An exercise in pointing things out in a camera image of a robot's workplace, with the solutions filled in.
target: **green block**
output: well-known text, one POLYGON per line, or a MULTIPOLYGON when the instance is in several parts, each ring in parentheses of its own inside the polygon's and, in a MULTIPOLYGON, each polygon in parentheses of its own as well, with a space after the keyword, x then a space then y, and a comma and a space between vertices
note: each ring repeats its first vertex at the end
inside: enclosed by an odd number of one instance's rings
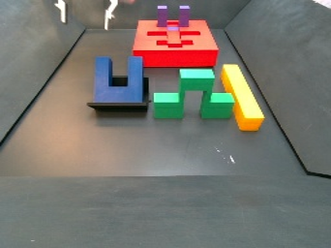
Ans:
POLYGON ((215 74, 211 69, 180 69, 180 92, 198 90, 212 92, 215 74))
POLYGON ((232 109, 234 98, 230 93, 212 93, 208 99, 208 94, 203 94, 202 108, 232 109))
POLYGON ((183 108, 153 108, 153 118, 156 119, 181 119, 183 117, 183 108))
POLYGON ((153 93, 155 108, 184 108, 184 100, 179 93, 153 93))
POLYGON ((203 108, 200 110, 203 119, 230 119, 232 116, 232 108, 203 108))

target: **yellow block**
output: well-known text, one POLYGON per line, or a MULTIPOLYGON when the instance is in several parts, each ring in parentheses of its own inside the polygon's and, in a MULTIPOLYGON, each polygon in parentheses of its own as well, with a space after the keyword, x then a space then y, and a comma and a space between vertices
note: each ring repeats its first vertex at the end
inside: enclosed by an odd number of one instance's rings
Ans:
POLYGON ((235 100, 234 116, 239 129, 258 131, 266 118, 238 65, 224 65, 222 81, 235 100))

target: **foam block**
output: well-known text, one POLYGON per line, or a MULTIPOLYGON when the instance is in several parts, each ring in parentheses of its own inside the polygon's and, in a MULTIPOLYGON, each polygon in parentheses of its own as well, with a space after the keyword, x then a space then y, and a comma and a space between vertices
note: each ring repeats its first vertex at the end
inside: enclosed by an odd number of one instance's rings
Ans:
POLYGON ((264 115, 238 65, 224 65, 222 81, 235 99, 234 115, 242 131, 258 131, 264 115))
POLYGON ((214 67, 219 48, 206 20, 191 20, 180 27, 176 20, 168 26, 179 28, 180 46, 168 43, 168 27, 157 27, 157 20, 140 20, 133 43, 133 55, 144 58, 145 67, 214 67))
POLYGON ((128 58, 128 76, 112 76, 109 57, 96 58, 93 109, 147 110, 148 79, 144 77, 143 58, 128 58))

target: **blue block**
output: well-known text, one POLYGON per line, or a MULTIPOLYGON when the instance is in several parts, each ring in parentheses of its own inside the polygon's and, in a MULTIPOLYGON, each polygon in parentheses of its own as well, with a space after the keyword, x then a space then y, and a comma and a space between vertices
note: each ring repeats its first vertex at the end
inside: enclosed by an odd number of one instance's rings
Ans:
POLYGON ((96 58, 95 103, 141 103, 144 90, 143 58, 128 58, 127 86, 113 85, 112 61, 108 57, 96 58))

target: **red platform block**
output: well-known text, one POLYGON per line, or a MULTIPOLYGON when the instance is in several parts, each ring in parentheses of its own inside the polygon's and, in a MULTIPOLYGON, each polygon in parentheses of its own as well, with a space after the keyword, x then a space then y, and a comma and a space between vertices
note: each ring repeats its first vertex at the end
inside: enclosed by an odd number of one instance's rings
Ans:
POLYGON ((156 20, 140 20, 133 44, 133 56, 144 58, 145 67, 214 67, 219 48, 206 20, 191 20, 179 27, 157 27, 156 20))

